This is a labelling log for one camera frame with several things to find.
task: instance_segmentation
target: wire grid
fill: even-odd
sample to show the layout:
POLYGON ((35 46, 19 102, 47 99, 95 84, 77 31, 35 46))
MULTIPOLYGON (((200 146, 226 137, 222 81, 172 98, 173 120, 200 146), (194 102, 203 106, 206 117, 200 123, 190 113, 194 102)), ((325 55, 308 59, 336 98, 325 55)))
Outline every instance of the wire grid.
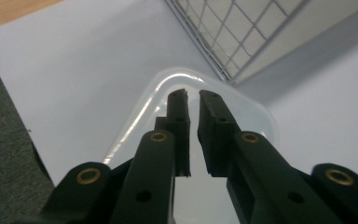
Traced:
POLYGON ((308 0, 167 0, 216 74, 235 79, 308 0))

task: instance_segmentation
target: clear plastic container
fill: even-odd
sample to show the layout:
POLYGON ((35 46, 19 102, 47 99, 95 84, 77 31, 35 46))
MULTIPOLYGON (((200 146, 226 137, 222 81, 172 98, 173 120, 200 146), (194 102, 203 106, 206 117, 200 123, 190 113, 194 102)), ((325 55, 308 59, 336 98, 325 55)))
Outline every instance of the clear plastic container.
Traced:
POLYGON ((243 131, 261 133, 276 145, 278 130, 270 113, 260 104, 216 79, 185 68, 162 71, 151 80, 133 113, 106 154, 111 168, 131 159, 144 133, 154 129, 156 117, 166 116, 167 96, 186 89, 190 127, 190 178, 177 177, 174 197, 176 223, 239 223, 226 189, 225 178, 208 175, 197 138, 200 90, 214 91, 225 100, 243 131))

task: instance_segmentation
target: gray carpet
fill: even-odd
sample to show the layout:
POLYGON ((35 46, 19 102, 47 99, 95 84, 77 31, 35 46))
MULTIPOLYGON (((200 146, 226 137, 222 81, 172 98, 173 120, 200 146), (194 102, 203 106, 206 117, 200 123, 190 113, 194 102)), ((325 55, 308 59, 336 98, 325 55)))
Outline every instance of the gray carpet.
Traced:
POLYGON ((34 159, 32 142, 0 79, 0 224, 36 214, 53 186, 34 159))

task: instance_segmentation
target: brass screw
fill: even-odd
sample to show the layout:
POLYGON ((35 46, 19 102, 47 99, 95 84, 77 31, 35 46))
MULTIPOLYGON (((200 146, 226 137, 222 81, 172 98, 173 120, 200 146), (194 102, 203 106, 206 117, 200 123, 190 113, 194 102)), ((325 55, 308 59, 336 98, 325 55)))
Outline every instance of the brass screw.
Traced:
POLYGON ((244 133, 242 135, 242 140, 243 141, 246 141, 246 142, 250 142, 250 143, 256 143, 258 142, 258 137, 254 134, 251 134, 251 133, 244 133))
POLYGON ((96 180, 100 178, 100 176, 101 176, 101 171, 98 170, 97 168, 86 168, 77 174, 76 181, 78 184, 88 185, 94 183, 96 180), (92 173, 92 177, 90 178, 84 177, 83 175, 85 173, 92 173))
POLYGON ((163 142, 168 139, 168 136, 165 133, 152 133, 150 139, 154 142, 163 142))
POLYGON ((354 183, 354 180, 350 175, 338 169, 328 169, 326 170, 325 175, 327 178, 340 185, 350 186, 354 183))

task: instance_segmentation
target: light brown wood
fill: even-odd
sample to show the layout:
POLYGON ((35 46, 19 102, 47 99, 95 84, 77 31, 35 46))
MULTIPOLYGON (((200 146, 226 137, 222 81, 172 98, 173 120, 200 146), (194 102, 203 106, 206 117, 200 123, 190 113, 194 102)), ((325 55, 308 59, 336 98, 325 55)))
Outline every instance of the light brown wood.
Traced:
POLYGON ((62 0, 0 0, 0 25, 62 0))

